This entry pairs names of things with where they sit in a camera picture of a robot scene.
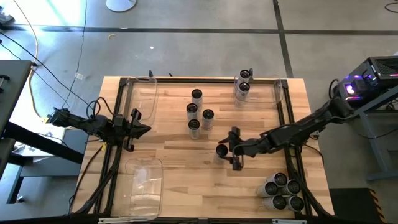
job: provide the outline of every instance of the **yellow cable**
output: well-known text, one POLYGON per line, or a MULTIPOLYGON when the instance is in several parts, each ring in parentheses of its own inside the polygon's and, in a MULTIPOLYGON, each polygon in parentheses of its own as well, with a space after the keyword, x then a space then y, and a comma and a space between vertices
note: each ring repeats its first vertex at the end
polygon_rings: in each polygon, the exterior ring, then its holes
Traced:
MULTIPOLYGON (((38 53, 38 51, 39 51, 39 44, 37 43, 37 37, 36 37, 35 30, 33 30, 32 24, 30 24, 30 22, 29 22, 29 20, 27 19, 27 17, 26 17, 26 15, 25 15, 24 11, 22 11, 21 7, 19 7, 17 1, 16 1, 16 0, 13 0, 13 1, 14 1, 15 4, 17 5, 17 7, 18 7, 18 9, 21 11, 21 13, 24 15, 24 17, 25 17, 27 23, 29 24, 30 28, 32 29, 33 35, 34 35, 34 37, 35 37, 36 53, 35 53, 35 59, 33 60, 33 63, 36 63, 37 53, 38 53)), ((28 76, 28 79, 29 79, 29 81, 28 81, 28 82, 29 82, 28 87, 29 87, 30 97, 32 98, 32 101, 31 101, 31 102, 32 102, 32 108, 33 108, 33 110, 35 111, 36 115, 37 115, 38 117, 40 117, 39 113, 38 113, 37 110, 36 110, 35 100, 33 99, 33 93, 32 93, 32 84, 31 84, 31 83, 32 83, 33 72, 34 72, 33 66, 31 66, 31 68, 30 68, 30 73, 29 73, 29 76, 28 76)))

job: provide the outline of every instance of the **black metal frame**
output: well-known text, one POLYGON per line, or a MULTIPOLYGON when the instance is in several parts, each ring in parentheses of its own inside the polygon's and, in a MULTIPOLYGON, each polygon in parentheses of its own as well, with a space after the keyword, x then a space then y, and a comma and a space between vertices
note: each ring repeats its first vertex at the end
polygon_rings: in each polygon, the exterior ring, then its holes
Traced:
MULTIPOLYGON (((118 113, 120 106, 121 106, 121 100, 122 100, 122 95, 123 95, 123 88, 126 86, 126 80, 128 78, 121 78, 119 81, 119 88, 118 88, 118 94, 116 96, 116 102, 115 102, 115 107, 114 107, 114 113, 118 113)), ((221 79, 221 78, 178 78, 178 77, 173 77, 173 78, 160 78, 157 80, 157 83, 233 83, 233 79, 221 79)), ((275 80, 253 80, 253 83, 259 83, 259 84, 271 84, 276 86, 275 80)), ((286 102, 286 107, 287 107, 287 114, 289 116, 289 121, 292 123, 294 122, 294 115, 293 115, 293 109, 292 105, 290 102, 290 95, 289 95, 289 87, 287 84, 287 80, 283 79, 281 80, 283 92, 284 92, 284 99, 286 102)), ((277 103, 277 110, 279 114, 279 123, 281 125, 285 124, 285 118, 284 118, 284 111, 282 107, 282 102, 277 103)), ((105 177, 107 176, 108 171, 108 166, 109 166, 109 160, 110 160, 110 155, 111 155, 111 150, 112 146, 107 147, 105 157, 104 157, 104 162, 103 162, 103 167, 101 170, 101 181, 100 185, 106 185, 104 183, 105 177)), ((298 179, 299 182, 307 186, 305 182, 305 175, 304 175, 304 168, 303 168, 303 163, 302 163, 302 158, 299 153, 299 149, 295 149, 295 158, 297 160, 297 168, 298 168, 298 173, 295 173, 295 169, 293 167, 292 163, 292 156, 290 155, 290 149, 285 148, 285 158, 286 158, 286 165, 287 169, 289 172, 289 177, 292 179, 298 179)), ((117 161, 117 158, 121 157, 121 146, 118 146, 118 150, 116 151, 115 155, 115 161, 117 163, 117 167, 119 166, 119 162, 117 161)), ((98 198, 96 201, 92 202, 91 204, 95 203, 95 209, 93 214, 88 214, 88 211, 90 209, 83 209, 83 213, 77 213, 73 214, 70 216, 61 216, 61 217, 48 217, 48 218, 34 218, 34 219, 27 219, 27 220, 15 220, 15 221, 8 221, 9 223, 97 223, 99 218, 106 218, 110 217, 111 214, 111 209, 112 209, 112 204, 113 204, 113 197, 114 197, 114 191, 116 188, 116 179, 117 179, 118 173, 115 172, 114 175, 111 178, 111 183, 110 183, 110 188, 109 188, 109 194, 108 194, 108 200, 106 203, 106 208, 103 213, 100 213, 100 208, 101 208, 101 198, 103 194, 103 189, 100 188, 100 186, 96 189, 95 193, 92 195, 99 194, 98 198)), ((311 218, 312 220, 318 220, 318 217, 313 217, 312 216, 312 210, 310 206, 310 202, 313 205, 319 205, 317 204, 315 197, 308 191, 305 191, 304 193, 309 194, 309 200, 307 197, 304 197, 305 201, 305 214, 303 215, 301 212, 296 212, 295 213, 295 218, 301 218, 301 219, 308 219, 311 218)), ((317 213, 319 214, 319 218, 323 217, 322 207, 316 209, 317 213)), ((207 218, 205 219, 206 223, 212 222, 212 223, 272 223, 273 220, 277 218, 207 218)), ((159 217, 156 218, 155 220, 151 220, 149 222, 142 222, 142 223, 176 223, 176 222, 192 222, 192 220, 197 221, 198 223, 203 222, 202 218, 164 218, 164 217, 159 217)))
MULTIPOLYGON (((368 114, 376 114, 376 113, 395 113, 396 110, 377 110, 374 109, 379 108, 382 105, 392 101, 393 99, 397 98, 398 96, 398 86, 391 88, 389 91, 381 94, 377 98, 373 99, 369 103, 366 103, 362 107, 358 108, 354 115, 359 116, 361 123, 363 125, 364 131, 367 136, 375 136, 371 123, 369 122, 368 114)), ((380 147, 377 143, 377 138, 370 138, 369 144, 374 153, 376 158, 376 162, 380 167, 380 172, 369 174, 367 176, 367 180, 379 180, 379 179, 386 179, 386 178, 393 178, 398 177, 398 169, 394 168, 391 162, 391 157, 389 155, 388 150, 380 147)))
MULTIPOLYGON (((127 79, 128 78, 120 78, 119 81, 119 89, 118 89, 118 94, 116 96, 116 102, 115 102, 115 107, 114 107, 114 113, 117 113, 121 107, 120 103, 121 103, 121 98, 123 95, 123 89, 126 86, 127 83, 127 79)), ((293 108, 292 108, 292 104, 290 102, 290 95, 289 95, 289 86, 287 84, 287 80, 286 79, 282 79, 280 80, 281 84, 282 84, 282 88, 284 91, 284 99, 286 101, 286 107, 287 107, 287 114, 289 116, 289 122, 290 123, 294 123, 294 115, 293 115, 293 108)), ((256 80, 254 79, 252 81, 253 83, 257 83, 257 84, 270 84, 270 85, 274 85, 275 88, 275 94, 277 94, 277 88, 276 87, 276 83, 277 81, 275 80, 256 80)), ((178 78, 178 77, 173 77, 173 78, 160 78, 157 79, 157 83, 234 83, 233 79, 222 79, 222 78, 178 78)), ((280 125, 285 124, 285 119, 284 119, 284 112, 283 112, 283 108, 282 108, 282 102, 278 102, 277 103, 277 110, 278 110, 278 115, 279 115, 279 123, 280 125)), ((110 151, 111 148, 107 148, 106 149, 106 154, 104 157, 104 163, 103 163, 103 167, 101 170, 101 177, 100 180, 103 180, 104 176, 106 175, 106 171, 108 170, 108 164, 109 164, 109 159, 110 159, 110 151)), ((299 149, 296 147, 295 148, 295 158, 296 158, 296 162, 297 162, 297 169, 298 169, 298 176, 302 179, 302 181, 304 182, 304 184, 306 185, 306 181, 305 181, 305 174, 304 174, 304 167, 303 167, 303 162, 302 162, 302 158, 301 155, 299 153, 299 149)), ((290 152, 289 149, 285 149, 285 158, 286 161, 288 161, 288 159, 291 160, 291 156, 290 156, 290 152)), ((291 171, 289 171, 289 178, 292 178, 292 174, 291 171)), ((116 179, 117 179, 117 174, 115 174, 112 178, 111 181, 111 186, 109 188, 109 194, 108 194, 108 201, 106 204, 106 209, 104 211, 104 213, 108 213, 110 214, 111 208, 112 208, 112 201, 113 201, 113 194, 114 194, 114 190, 116 188, 116 179)), ((98 200, 96 201, 96 207, 94 210, 94 213, 100 213, 100 207, 101 207, 101 199, 102 199, 102 193, 99 196, 98 200)), ((307 200, 307 198, 303 195, 303 199, 305 202, 305 214, 307 215, 312 215, 312 209, 310 206, 310 202, 307 200)))
POLYGON ((51 155, 76 162, 77 164, 81 164, 81 162, 83 162, 84 155, 82 153, 55 141, 49 140, 39 134, 33 133, 32 131, 12 122, 8 122, 4 129, 5 132, 0 134, 1 137, 15 139, 23 144, 35 147, 51 155))

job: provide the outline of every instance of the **clear plastic bin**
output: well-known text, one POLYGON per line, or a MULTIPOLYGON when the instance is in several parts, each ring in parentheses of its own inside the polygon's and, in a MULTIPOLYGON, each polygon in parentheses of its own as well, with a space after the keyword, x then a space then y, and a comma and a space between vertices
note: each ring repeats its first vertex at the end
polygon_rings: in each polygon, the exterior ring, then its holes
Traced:
POLYGON ((156 78, 129 77, 124 87, 119 113, 123 113, 131 121, 131 111, 136 108, 142 114, 140 122, 150 126, 155 121, 157 97, 156 78))
POLYGON ((123 191, 116 200, 122 204, 118 208, 119 221, 148 221, 160 213, 162 203, 163 170, 159 159, 129 159, 120 164, 123 175, 123 191))

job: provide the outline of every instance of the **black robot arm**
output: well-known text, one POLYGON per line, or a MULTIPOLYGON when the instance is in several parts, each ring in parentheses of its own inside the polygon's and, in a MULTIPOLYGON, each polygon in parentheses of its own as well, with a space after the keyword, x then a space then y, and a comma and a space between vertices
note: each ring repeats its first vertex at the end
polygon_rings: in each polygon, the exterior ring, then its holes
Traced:
POLYGON ((324 130, 328 123, 344 123, 350 120, 353 109, 339 97, 325 103, 311 115, 293 124, 286 124, 260 134, 258 139, 242 140, 240 130, 232 127, 228 137, 219 143, 228 143, 233 153, 231 163, 234 170, 240 170, 238 156, 255 157, 256 154, 273 153, 287 146, 301 146, 315 131, 324 130))
POLYGON ((150 131, 151 127, 141 124, 141 112, 133 109, 131 112, 132 121, 129 122, 123 115, 117 114, 113 119, 104 115, 96 115, 90 118, 82 118, 71 114, 68 109, 56 109, 53 115, 48 115, 47 123, 58 127, 72 126, 85 131, 87 134, 97 136, 104 142, 116 145, 123 142, 124 148, 128 151, 134 150, 131 140, 139 139, 143 134, 150 131))

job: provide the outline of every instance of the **wooden tabletop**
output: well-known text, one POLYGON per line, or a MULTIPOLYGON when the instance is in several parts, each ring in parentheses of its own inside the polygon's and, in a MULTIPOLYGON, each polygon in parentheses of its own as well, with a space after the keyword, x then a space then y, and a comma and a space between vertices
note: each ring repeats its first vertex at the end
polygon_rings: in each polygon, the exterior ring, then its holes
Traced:
MULTIPOLYGON (((119 80, 120 77, 104 77, 99 94, 108 101, 111 108, 114 107, 119 80)), ((294 118, 297 121, 310 114, 307 93, 302 79, 287 81, 294 118)), ((138 84, 134 88, 133 101, 141 101, 137 95, 141 93, 145 97, 145 91, 139 91, 138 84)), ((257 155, 255 158, 245 157, 244 168, 240 172, 232 171, 227 162, 219 165, 213 160, 217 142, 227 137, 232 126, 241 128, 243 139, 258 138, 259 133, 278 127, 278 113, 274 104, 254 103, 245 108, 237 108, 233 100, 233 84, 158 83, 157 92, 159 97, 154 114, 151 119, 143 121, 144 124, 149 123, 152 130, 139 140, 134 140, 134 152, 122 152, 112 216, 132 214, 129 211, 130 200, 126 196, 131 193, 131 184, 127 183, 129 178, 126 174, 126 162, 137 158, 154 158, 163 164, 160 217, 294 217, 294 213, 288 210, 268 210, 261 207, 261 198, 255 194, 256 187, 268 175, 275 172, 287 173, 283 151, 257 155), (190 93, 195 88, 203 92, 202 109, 212 109, 215 120, 211 131, 202 131, 199 139, 192 140, 188 133, 186 106, 191 102, 190 93)), ((110 117, 106 110, 101 110, 101 113, 110 117)), ((143 108, 142 113, 148 114, 150 111, 143 108)), ((319 149, 316 141, 310 139, 307 144, 319 149)), ((100 146, 99 142, 88 143, 81 172, 100 146)), ((78 189, 73 211, 86 202, 98 185, 103 157, 104 152, 99 153, 90 165, 78 189)), ((304 146, 302 160, 308 188, 325 210, 333 213, 321 157, 304 146)), ((104 191, 102 208, 106 204, 107 194, 108 187, 104 191)))

